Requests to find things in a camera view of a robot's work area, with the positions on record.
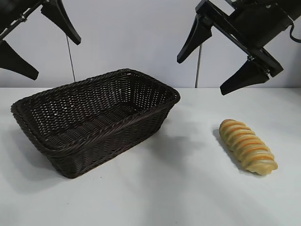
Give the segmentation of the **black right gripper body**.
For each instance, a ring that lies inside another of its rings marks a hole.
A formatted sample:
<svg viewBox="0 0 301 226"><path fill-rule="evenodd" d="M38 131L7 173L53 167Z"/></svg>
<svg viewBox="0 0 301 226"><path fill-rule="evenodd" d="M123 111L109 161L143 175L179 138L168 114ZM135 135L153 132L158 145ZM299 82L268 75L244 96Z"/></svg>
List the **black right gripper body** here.
<svg viewBox="0 0 301 226"><path fill-rule="evenodd" d="M209 0L195 8L203 22L214 26L235 43L260 67L275 77L282 72L281 64L264 46L294 23L293 0L236 0L234 11L227 15Z"/></svg>

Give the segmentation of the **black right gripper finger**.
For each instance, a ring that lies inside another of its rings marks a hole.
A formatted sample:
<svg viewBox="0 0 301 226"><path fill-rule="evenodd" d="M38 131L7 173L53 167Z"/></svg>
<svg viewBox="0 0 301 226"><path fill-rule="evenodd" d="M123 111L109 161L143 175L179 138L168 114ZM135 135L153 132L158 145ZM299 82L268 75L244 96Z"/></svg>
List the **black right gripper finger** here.
<svg viewBox="0 0 301 226"><path fill-rule="evenodd" d="M269 68L261 60L252 56L228 78L221 86L221 94L224 96L233 91L251 85L262 84L269 80Z"/></svg>
<svg viewBox="0 0 301 226"><path fill-rule="evenodd" d="M212 36L212 23L203 16L195 16L187 40L177 55L177 63L181 64L203 42Z"/></svg>

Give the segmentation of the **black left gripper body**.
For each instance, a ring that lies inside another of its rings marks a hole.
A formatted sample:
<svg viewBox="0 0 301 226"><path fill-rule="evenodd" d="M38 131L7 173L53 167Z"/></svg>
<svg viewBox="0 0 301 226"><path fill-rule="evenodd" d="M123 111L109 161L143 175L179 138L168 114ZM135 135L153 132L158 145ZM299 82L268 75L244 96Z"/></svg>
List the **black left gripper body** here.
<svg viewBox="0 0 301 226"><path fill-rule="evenodd" d="M0 41L46 0L1 0L0 1Z"/></svg>

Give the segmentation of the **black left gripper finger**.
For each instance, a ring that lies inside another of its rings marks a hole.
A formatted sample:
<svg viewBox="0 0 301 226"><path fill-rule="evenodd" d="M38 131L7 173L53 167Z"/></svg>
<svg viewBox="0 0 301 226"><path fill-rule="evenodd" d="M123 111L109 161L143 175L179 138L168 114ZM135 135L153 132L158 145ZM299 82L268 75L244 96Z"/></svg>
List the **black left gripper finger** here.
<svg viewBox="0 0 301 226"><path fill-rule="evenodd" d="M81 43L81 37L72 25L62 0L46 0L41 13L58 26L76 45Z"/></svg>
<svg viewBox="0 0 301 226"><path fill-rule="evenodd" d="M36 80L39 75L39 72L21 58L5 40L0 42L0 67L32 80Z"/></svg>

